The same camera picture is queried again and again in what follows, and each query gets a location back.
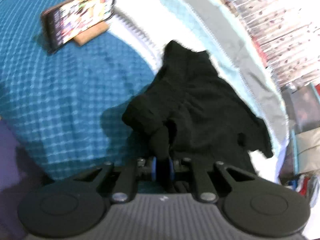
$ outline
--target ridged gray surface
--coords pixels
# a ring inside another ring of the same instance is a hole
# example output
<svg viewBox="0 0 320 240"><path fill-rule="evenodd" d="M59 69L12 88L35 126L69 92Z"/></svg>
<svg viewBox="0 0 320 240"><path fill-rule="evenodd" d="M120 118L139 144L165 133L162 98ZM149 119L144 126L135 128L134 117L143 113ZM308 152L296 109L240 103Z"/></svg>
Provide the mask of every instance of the ridged gray surface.
<svg viewBox="0 0 320 240"><path fill-rule="evenodd" d="M113 205L95 228L68 240L257 240L231 226L212 204L191 194L138 194L128 204ZM45 240L29 235L25 240ZM295 234L281 240L304 240Z"/></svg>

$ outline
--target purple fabric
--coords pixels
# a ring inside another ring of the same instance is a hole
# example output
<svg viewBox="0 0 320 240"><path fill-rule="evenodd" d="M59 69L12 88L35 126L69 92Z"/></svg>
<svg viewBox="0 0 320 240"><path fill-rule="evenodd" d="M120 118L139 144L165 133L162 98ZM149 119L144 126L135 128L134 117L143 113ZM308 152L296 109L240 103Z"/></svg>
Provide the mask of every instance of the purple fabric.
<svg viewBox="0 0 320 240"><path fill-rule="evenodd" d="M20 240L26 233L17 216L21 199L41 185L43 172L23 151L3 120L0 121L0 225Z"/></svg>

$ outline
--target brown phone stand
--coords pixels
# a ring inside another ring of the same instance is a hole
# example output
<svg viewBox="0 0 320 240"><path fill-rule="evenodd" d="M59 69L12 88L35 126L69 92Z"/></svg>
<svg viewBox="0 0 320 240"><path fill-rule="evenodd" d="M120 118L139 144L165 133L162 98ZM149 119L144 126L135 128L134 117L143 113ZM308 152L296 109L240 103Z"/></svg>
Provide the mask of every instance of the brown phone stand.
<svg viewBox="0 0 320 240"><path fill-rule="evenodd" d="M78 43L79 46L86 44L88 41L91 41L95 37L99 36L101 33L106 32L110 28L110 25L106 22L100 22L84 32L79 33L74 37L74 41Z"/></svg>

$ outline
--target black cloth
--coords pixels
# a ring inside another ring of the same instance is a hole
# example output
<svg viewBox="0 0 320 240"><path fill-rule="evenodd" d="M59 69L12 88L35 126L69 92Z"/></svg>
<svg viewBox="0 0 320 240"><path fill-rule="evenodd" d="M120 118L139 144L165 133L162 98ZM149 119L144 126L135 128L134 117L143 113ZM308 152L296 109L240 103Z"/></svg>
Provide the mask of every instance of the black cloth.
<svg viewBox="0 0 320 240"><path fill-rule="evenodd" d="M192 52L175 41L147 91L122 116L145 134L159 161L191 157L212 166L223 161L254 173L248 150L272 157L264 121L257 118L212 66L206 51Z"/></svg>

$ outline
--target circular cover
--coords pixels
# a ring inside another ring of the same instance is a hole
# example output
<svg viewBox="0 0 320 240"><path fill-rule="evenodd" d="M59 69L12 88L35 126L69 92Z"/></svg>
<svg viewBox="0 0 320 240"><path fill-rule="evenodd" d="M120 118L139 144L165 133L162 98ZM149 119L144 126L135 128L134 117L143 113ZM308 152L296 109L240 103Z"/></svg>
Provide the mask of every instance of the circular cover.
<svg viewBox="0 0 320 240"><path fill-rule="evenodd" d="M102 197L89 184L65 181L28 194L18 207L18 216L33 235L61 238L89 230L105 209Z"/></svg>
<svg viewBox="0 0 320 240"><path fill-rule="evenodd" d="M257 236L284 237L308 222L307 201L295 192L231 192L223 209L231 223Z"/></svg>

